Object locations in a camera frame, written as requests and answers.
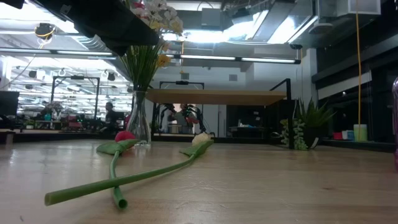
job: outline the air vent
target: air vent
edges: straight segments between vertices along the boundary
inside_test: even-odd
[[[229,80],[232,82],[237,82],[238,81],[238,75],[229,75]]]
[[[181,80],[189,80],[189,73],[181,73]]]

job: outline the metal frame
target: metal frame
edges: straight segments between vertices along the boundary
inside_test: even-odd
[[[280,87],[286,83],[286,97],[289,102],[292,102],[292,86],[290,84],[290,79],[286,78],[285,80],[281,81],[278,83],[276,86],[272,87],[269,91],[275,90],[276,88]],[[290,104],[290,113],[289,116],[287,117],[287,130],[289,132],[289,149],[294,149],[294,136],[293,136],[293,112],[294,108]]]
[[[161,81],[161,82],[159,82],[159,89],[162,89],[162,85],[164,84],[164,83],[174,83],[174,84],[176,84],[176,85],[179,85],[179,84],[177,84],[177,82],[180,82],[180,81],[176,81],[176,82],[169,82],[169,81]],[[198,85],[201,85],[202,86],[202,90],[204,90],[205,89],[205,83],[199,83],[199,82],[187,82],[188,83],[188,85],[189,84],[198,84]],[[154,135],[155,135],[155,114],[156,114],[156,107],[157,107],[157,103],[155,103],[154,102],[154,107],[153,107],[153,109],[152,109],[152,124],[151,124],[151,126],[150,126],[150,138],[152,139],[153,137],[154,137]]]
[[[64,76],[64,77],[54,76],[54,77],[52,77],[51,102],[53,102],[53,100],[54,100],[55,87],[57,87],[59,85],[59,84],[55,83],[56,79],[58,79],[58,78],[61,78],[62,81],[64,81],[67,78],[70,78],[72,80],[73,79],[75,79],[75,80],[76,79],[79,79],[79,80],[84,80],[84,79],[97,80],[97,91],[96,91],[96,96],[95,96],[95,110],[94,110],[94,120],[96,121],[97,120],[97,109],[98,109],[98,95],[100,93],[100,78],[98,78],[98,77],[78,77],[78,78],[75,78],[75,76]],[[95,131],[96,128],[97,128],[97,125],[95,123],[93,131]]]

